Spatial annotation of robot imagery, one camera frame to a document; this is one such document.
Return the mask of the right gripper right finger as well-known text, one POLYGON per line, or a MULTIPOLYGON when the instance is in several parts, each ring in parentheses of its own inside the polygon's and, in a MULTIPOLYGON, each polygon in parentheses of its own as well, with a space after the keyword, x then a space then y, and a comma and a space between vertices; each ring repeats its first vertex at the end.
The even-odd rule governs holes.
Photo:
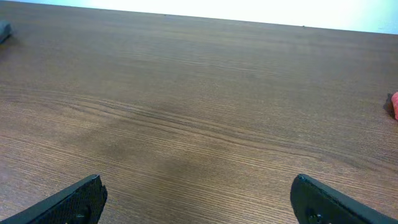
POLYGON ((397 224, 396 219, 305 174, 294 179, 290 202, 300 224, 397 224))

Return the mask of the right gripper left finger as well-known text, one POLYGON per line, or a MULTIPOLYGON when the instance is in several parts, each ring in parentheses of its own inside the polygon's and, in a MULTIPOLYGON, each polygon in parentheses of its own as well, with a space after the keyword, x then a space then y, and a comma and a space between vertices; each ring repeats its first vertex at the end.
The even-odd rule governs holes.
POLYGON ((1 224, 97 224, 108 198, 98 174, 89 175, 1 224))

